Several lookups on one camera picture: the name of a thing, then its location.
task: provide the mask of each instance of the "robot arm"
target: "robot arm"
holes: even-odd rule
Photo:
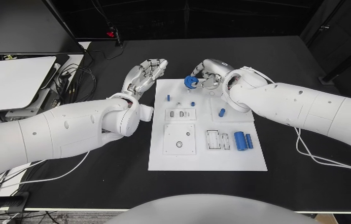
[[[138,121],[150,121],[153,108],[137,100],[163,75],[166,64],[164,59],[150,59],[136,66],[121,93],[107,100],[66,104],[27,119],[1,123],[0,172],[33,161],[79,155],[130,136]]]
[[[212,66],[221,63],[211,59],[205,61],[212,61]],[[351,145],[349,98],[283,83],[267,84],[261,75],[247,67],[232,69],[224,76],[218,74],[218,77],[222,83],[221,99],[235,110],[242,113],[253,110],[267,119],[323,134]],[[186,86],[190,80],[196,80],[192,78],[185,80]]]

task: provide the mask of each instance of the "black wall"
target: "black wall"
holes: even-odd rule
[[[124,40],[299,35],[323,0],[99,0]],[[89,0],[52,0],[76,38],[107,38]]]

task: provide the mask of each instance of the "rectangular slot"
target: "rectangular slot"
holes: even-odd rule
[[[208,149],[209,150],[219,150],[221,149],[218,130],[208,130],[206,131],[206,143],[208,143]]]
[[[222,142],[222,148],[225,150],[229,150],[229,143],[228,143],[228,135],[227,134],[221,135],[221,142]]]
[[[166,121],[188,121],[196,120],[196,111],[193,108],[182,109],[166,109]]]

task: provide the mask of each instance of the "blue object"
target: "blue object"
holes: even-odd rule
[[[242,131],[238,131],[234,133],[234,138],[235,138],[235,142],[237,142],[238,151],[245,151],[247,150],[247,141],[245,141],[245,136],[244,136]]]
[[[221,111],[219,111],[218,116],[222,117],[224,116],[224,113],[225,113],[225,109],[222,108]]]
[[[250,134],[247,134],[247,146],[248,146],[248,149],[254,148]]]
[[[185,86],[189,88],[189,89],[195,89],[196,87],[192,86],[192,83],[193,82],[198,82],[199,79],[193,76],[186,76],[185,77]]]

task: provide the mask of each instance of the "battery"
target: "battery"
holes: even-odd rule
[[[248,146],[248,149],[254,148],[250,134],[247,134],[247,146]]]
[[[237,142],[238,151],[245,151],[247,150],[247,141],[245,141],[245,136],[244,136],[242,131],[238,131],[234,133],[234,138],[235,138],[235,142]]]

